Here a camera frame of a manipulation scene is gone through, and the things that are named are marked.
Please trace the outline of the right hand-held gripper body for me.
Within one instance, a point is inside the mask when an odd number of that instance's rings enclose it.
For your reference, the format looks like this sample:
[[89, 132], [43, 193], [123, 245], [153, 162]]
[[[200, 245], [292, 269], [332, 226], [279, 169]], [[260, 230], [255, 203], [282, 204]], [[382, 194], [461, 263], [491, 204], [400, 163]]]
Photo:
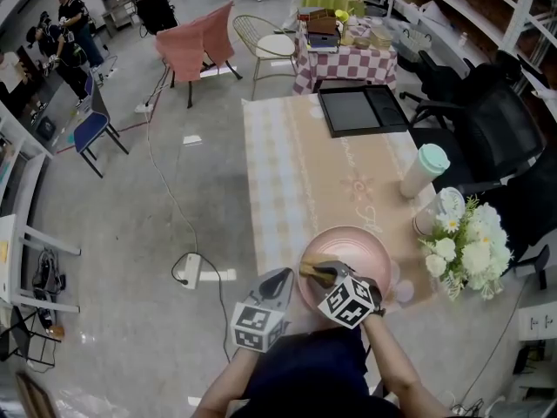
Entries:
[[331, 289], [322, 289], [316, 283], [318, 310], [336, 324], [354, 329], [372, 314], [373, 303], [366, 278], [358, 274], [338, 277]]

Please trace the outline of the person's right hand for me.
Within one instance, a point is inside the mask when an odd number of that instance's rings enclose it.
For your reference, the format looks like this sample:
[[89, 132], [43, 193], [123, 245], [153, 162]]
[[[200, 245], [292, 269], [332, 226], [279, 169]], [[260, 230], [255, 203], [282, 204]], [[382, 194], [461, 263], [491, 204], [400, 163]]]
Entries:
[[382, 293], [377, 285], [376, 281], [373, 279], [366, 278], [366, 283], [368, 284], [368, 291], [371, 295], [373, 309], [372, 314], [383, 317], [386, 310], [382, 307]]

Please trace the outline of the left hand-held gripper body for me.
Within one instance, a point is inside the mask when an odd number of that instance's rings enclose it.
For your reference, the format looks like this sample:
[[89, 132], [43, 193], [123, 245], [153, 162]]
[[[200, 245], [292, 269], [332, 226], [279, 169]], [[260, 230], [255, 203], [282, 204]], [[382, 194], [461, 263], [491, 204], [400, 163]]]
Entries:
[[266, 353], [286, 332], [290, 301], [290, 295], [263, 299], [249, 293], [242, 302], [237, 302], [230, 324], [234, 344]]

